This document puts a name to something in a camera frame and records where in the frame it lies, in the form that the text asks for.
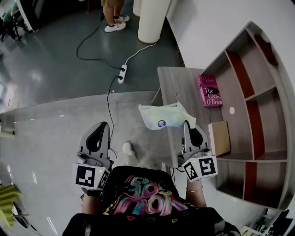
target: shelf compartment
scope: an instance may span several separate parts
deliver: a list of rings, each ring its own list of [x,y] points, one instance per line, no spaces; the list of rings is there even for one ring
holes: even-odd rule
[[[229,153],[225,155],[217,156],[217,160],[227,161],[250,161],[252,160],[252,153]]]
[[[277,208],[285,179],[286,163],[246,163],[244,200]]]
[[[260,100],[261,98],[271,94],[276,89],[277,89],[277,87],[275,85],[272,85],[272,86],[262,90],[260,93],[254,94],[254,95],[246,98],[245,101],[257,101],[257,100]]]
[[[229,153],[217,156],[217,160],[260,163],[287,162],[287,151],[264,153],[255,160],[252,159],[252,153]]]
[[[249,36],[249,44],[239,53],[245,66],[255,94],[261,94],[266,88],[275,86],[272,74],[260,49]]]
[[[283,108],[277,90],[257,100],[262,120],[265,152],[286,153],[287,133]]]
[[[245,163],[217,161],[217,190],[227,195],[242,199]]]
[[[287,162],[287,151],[267,152],[256,159],[258,162]]]
[[[256,101],[247,101],[246,106],[252,131],[253,157],[254,159],[257,159],[265,153],[264,134],[260,111]]]
[[[221,113],[227,121],[232,153],[251,152],[251,133],[241,86],[229,61],[213,73],[220,91],[223,105]]]
[[[230,61],[232,68],[234,68],[234,72],[241,85],[244,98],[254,95],[254,90],[253,90],[250,78],[248,76],[246,68],[239,54],[233,53],[231,51],[225,51],[225,52]]]

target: white cable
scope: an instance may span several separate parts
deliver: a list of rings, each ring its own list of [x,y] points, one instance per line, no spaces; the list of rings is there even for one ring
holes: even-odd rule
[[[127,64],[127,61],[128,61],[130,58],[133,58],[133,57],[134,57],[136,54],[138,54],[140,51],[142,51],[142,50],[144,50],[144,49],[146,49],[146,48],[148,48],[148,47],[154,46],[155,44],[156,44],[156,43],[154,43],[154,44],[152,44],[152,45],[148,45],[148,46],[146,46],[146,47],[140,49],[139,51],[137,51],[137,53],[135,53],[134,55],[132,55],[131,57],[129,57],[129,58],[126,60],[126,62],[125,62],[124,65],[126,65],[126,64]]]

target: black t-shirt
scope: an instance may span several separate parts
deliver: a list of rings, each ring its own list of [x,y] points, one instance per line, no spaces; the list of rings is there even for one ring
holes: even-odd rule
[[[63,236],[116,232],[240,235],[214,208],[196,208],[180,198],[171,177],[164,171],[131,166],[111,171],[103,188],[99,214],[76,214]]]

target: shoe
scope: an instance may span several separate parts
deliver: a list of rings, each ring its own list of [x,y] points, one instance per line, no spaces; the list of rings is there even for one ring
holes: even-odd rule
[[[123,152],[132,151],[132,146],[129,142],[123,144]]]
[[[125,22],[116,22],[115,24],[114,24],[114,26],[113,27],[110,27],[109,25],[107,25],[106,27],[105,27],[105,32],[106,33],[111,33],[111,32],[114,32],[114,31],[118,31],[118,30],[122,30],[122,29],[124,29],[126,27],[126,23]]]
[[[125,15],[120,15],[120,17],[118,19],[114,19],[115,21],[119,21],[119,22],[127,22],[130,20],[129,16],[125,16]]]

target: pink book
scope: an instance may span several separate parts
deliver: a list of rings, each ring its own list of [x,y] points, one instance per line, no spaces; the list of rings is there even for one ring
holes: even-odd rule
[[[222,106],[222,100],[215,77],[199,75],[197,80],[204,106]]]

